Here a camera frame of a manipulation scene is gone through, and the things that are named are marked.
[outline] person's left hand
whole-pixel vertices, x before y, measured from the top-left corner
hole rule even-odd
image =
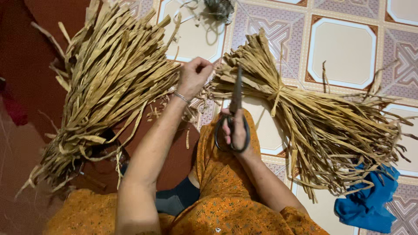
[[[184,64],[180,70],[177,92],[188,100],[193,99],[205,85],[212,70],[212,63],[201,57],[196,57]]]

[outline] orange dress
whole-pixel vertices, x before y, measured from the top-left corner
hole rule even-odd
[[[254,121],[248,111],[245,111],[244,115],[250,127],[251,145],[261,156]],[[328,234],[307,214],[295,208],[286,207],[277,213],[257,202],[256,190],[239,161],[231,153],[222,152],[214,145],[212,137],[215,124],[216,122],[212,122],[201,128],[198,153],[193,167],[194,176],[200,185],[200,198],[177,217],[159,214],[164,234]],[[108,227],[101,230],[100,226],[97,226],[102,225],[104,221],[84,222],[84,228],[78,225],[83,220],[83,214],[93,213],[85,210],[82,213],[74,211],[74,205],[81,203],[74,199],[74,194],[77,193],[70,195],[63,208],[48,223],[48,234],[58,231],[59,234],[79,234],[78,231],[108,234]],[[107,199],[115,201],[116,197]],[[114,231],[115,208],[101,210],[100,213],[106,213],[96,216],[101,220],[113,220],[107,225],[112,226]]]

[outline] dried straw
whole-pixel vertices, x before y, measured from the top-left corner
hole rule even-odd
[[[178,80],[180,64],[168,61],[165,53],[180,23],[164,45],[164,26],[170,23],[170,17],[152,26],[149,21],[154,15],[152,9],[137,20],[127,7],[109,1],[99,12],[99,0],[91,0],[84,28],[73,38],[59,23],[69,43],[65,54],[51,34],[32,24],[51,40],[64,60],[65,71],[53,64],[50,67],[68,94],[61,128],[48,135],[53,139],[43,152],[40,166],[19,193],[28,185],[35,187],[40,180],[46,180],[56,191],[74,177],[77,159],[100,161],[119,153],[134,135],[144,107],[173,91],[168,89]],[[124,127],[114,138],[100,136],[125,118]],[[91,157],[92,146],[115,141],[134,120],[132,134],[117,150],[100,158]]]
[[[400,124],[413,125],[398,115],[382,111],[393,99],[372,94],[333,95],[310,92],[283,84],[270,53],[263,29],[247,35],[246,44],[230,54],[226,64],[217,68],[210,83],[214,97],[230,97],[237,77],[237,66],[243,69],[243,94],[261,97],[272,104],[271,116],[283,123],[290,136],[291,172],[300,166],[301,179],[309,198],[317,202],[314,190],[328,189],[345,195],[351,185],[363,182],[379,166],[398,161],[405,148],[396,142],[401,138]],[[383,113],[396,119],[390,121]],[[417,139],[414,135],[404,134]]]

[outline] person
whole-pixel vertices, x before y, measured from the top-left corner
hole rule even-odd
[[[234,117],[234,132],[223,124],[225,146],[250,144],[242,153],[222,152],[214,145],[214,125],[201,128],[195,164],[185,181],[199,192],[175,215],[158,213],[156,181],[184,108],[203,87],[212,64],[200,57],[181,68],[177,96],[147,132],[124,174],[118,193],[115,233],[128,234],[328,234],[309,217],[289,188],[261,161],[254,121],[246,110]]]

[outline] straw bundle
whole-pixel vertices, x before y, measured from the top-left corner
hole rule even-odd
[[[211,82],[212,95],[230,97],[237,77],[243,69],[243,94],[261,97],[272,104],[271,116],[277,116],[290,136],[291,172],[300,166],[301,179],[309,198],[317,202],[315,189],[328,189],[336,194],[349,194],[351,185],[364,182],[370,171],[381,171],[405,158],[405,148],[396,144],[401,137],[400,123],[413,125],[395,114],[388,121],[382,107],[394,100],[368,94],[345,96],[310,92],[287,87],[281,81],[275,59],[270,53],[263,29],[259,35],[247,35],[248,42],[230,54],[226,64],[217,68]]]
[[[155,10],[140,20],[119,3],[105,1],[99,13],[98,10],[99,0],[91,0],[85,26],[72,39],[59,23],[69,43],[65,53],[47,31],[33,23],[50,38],[65,62],[65,71],[53,64],[50,67],[68,94],[61,128],[56,128],[56,134],[48,134],[52,141],[43,152],[40,166],[33,169],[21,190],[46,180],[55,186],[54,192],[76,175],[73,171],[77,159],[100,161],[120,152],[133,136],[145,105],[169,93],[168,89],[178,80],[180,64],[168,61],[165,53],[180,20],[164,45],[163,27],[170,22],[169,16],[152,26],[149,20]],[[127,122],[114,138],[100,137],[124,118]],[[100,158],[90,157],[92,146],[115,141],[135,119],[131,136],[116,151]]]

